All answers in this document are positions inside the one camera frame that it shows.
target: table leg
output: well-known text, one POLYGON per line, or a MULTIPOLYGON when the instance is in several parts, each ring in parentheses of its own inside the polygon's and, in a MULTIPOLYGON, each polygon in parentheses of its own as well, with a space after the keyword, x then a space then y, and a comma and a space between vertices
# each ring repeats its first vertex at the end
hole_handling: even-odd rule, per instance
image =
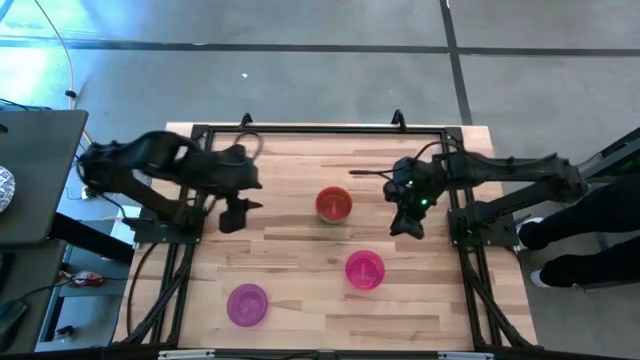
POLYGON ((49 237, 64 240, 71 245, 125 264, 130 264, 133 259, 131 245, 59 213, 56 213, 53 219, 49 237))

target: red bowl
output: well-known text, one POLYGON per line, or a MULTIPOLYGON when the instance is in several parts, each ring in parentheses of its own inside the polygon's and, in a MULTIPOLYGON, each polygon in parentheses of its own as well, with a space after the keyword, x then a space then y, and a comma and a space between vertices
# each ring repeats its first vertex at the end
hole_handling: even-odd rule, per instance
POLYGON ((373 251, 356 251, 347 260, 345 273, 351 285, 358 289, 371 290, 384 279, 384 262, 373 251))
POLYGON ((339 224, 347 219, 353 207, 349 192, 341 187, 331 186, 316 197, 316 211, 322 221, 339 224))

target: person's leg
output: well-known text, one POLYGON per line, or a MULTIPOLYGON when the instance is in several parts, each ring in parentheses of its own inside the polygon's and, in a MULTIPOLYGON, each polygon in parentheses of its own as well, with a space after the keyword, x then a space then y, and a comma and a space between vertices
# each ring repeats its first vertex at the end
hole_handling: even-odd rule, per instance
POLYGON ((546 285, 571 287, 607 281, 640 281, 640 236, 595 255, 563 255, 540 272, 546 285))
POLYGON ((638 230, 639 204, 640 173, 627 175, 539 223, 524 224, 518 236, 527 248, 540 250, 551 242, 577 234, 638 230))

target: sneaker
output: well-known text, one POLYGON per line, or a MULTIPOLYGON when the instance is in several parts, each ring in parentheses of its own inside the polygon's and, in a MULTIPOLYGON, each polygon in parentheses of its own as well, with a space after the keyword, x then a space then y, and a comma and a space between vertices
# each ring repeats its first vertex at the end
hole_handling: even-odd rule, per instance
POLYGON ((547 288, 547 287, 551 287, 547 284, 545 284, 544 282, 542 282, 542 279, 540 279, 540 271, 541 270, 536 270, 534 272, 531 273, 531 283, 537 287, 540 288, 547 288))
POLYGON ((523 251, 525 251, 525 250, 529 250, 529 248, 528 248, 528 247, 524 246, 524 244, 522 243, 522 240, 520 240, 520 229, 522 229, 522 226, 523 226, 524 224, 531 223, 531 222, 539 223, 539 222, 541 222, 542 220, 544 220, 544 218, 540 218, 540 217, 538 217, 538 218, 531 218, 531 219, 528 219, 527 221, 525 221, 525 222, 523 222, 523 223, 519 224, 518 226, 516 226, 516 233, 518 234, 518 245, 514 245, 514 246, 513 246, 513 252, 514 252, 514 253, 516 253, 516 255, 517 255, 517 254, 520 254, 521 252, 523 252, 523 251))

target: purple bowl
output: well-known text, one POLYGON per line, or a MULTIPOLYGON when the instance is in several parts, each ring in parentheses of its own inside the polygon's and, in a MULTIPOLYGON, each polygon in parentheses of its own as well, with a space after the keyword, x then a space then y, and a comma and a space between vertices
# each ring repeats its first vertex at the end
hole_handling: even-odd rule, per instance
POLYGON ((227 314, 238 326, 253 326, 267 313, 269 301, 264 290, 256 284, 243 284, 233 290, 227 300, 227 314))

